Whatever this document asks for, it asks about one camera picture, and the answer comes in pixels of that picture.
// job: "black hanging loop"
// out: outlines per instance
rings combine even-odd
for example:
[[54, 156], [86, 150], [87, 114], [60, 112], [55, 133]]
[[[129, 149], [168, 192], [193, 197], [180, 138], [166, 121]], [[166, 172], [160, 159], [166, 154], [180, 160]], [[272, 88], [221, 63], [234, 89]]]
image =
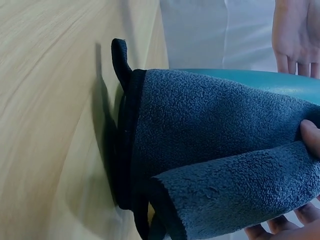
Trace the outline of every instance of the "black hanging loop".
[[128, 65], [127, 44], [125, 40], [113, 39], [111, 43], [111, 55], [114, 72], [126, 93], [132, 70]]

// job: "gray microfiber towel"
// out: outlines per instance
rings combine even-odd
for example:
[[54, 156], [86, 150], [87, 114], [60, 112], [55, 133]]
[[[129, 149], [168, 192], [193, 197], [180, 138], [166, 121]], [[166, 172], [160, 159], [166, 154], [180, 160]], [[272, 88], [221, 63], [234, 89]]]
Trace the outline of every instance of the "gray microfiber towel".
[[299, 129], [320, 127], [320, 106], [201, 74], [132, 71], [125, 41], [111, 50], [124, 90], [113, 188], [143, 240], [232, 233], [320, 194], [320, 161]]

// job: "wood grain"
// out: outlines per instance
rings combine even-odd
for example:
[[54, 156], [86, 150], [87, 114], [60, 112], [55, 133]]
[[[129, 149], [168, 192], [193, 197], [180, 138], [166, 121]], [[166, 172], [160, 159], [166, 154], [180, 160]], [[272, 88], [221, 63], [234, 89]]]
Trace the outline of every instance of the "wood grain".
[[102, 138], [121, 93], [111, 40], [132, 68], [168, 67], [159, 1], [2, 0], [0, 23], [0, 239], [140, 239]]

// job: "teal chair backrest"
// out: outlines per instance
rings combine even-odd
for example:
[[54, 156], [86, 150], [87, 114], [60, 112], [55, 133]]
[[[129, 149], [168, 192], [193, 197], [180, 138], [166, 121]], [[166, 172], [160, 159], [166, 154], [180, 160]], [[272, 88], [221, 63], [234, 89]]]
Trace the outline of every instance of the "teal chair backrest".
[[320, 80], [292, 74], [229, 69], [181, 69], [232, 80], [256, 89], [285, 94], [320, 105]]

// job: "hand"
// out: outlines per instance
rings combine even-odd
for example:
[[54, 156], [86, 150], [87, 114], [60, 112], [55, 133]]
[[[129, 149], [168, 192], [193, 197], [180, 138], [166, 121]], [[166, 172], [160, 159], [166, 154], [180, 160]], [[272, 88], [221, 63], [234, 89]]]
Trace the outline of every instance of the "hand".
[[278, 72], [320, 78], [320, 1], [275, 0], [272, 47]]
[[[320, 158], [320, 129], [308, 120], [302, 121], [300, 129], [308, 149]], [[320, 209], [308, 203], [294, 212], [304, 227], [299, 228], [285, 216], [280, 216], [267, 222], [272, 234], [261, 225], [246, 228], [245, 233], [250, 240], [319, 240]]]

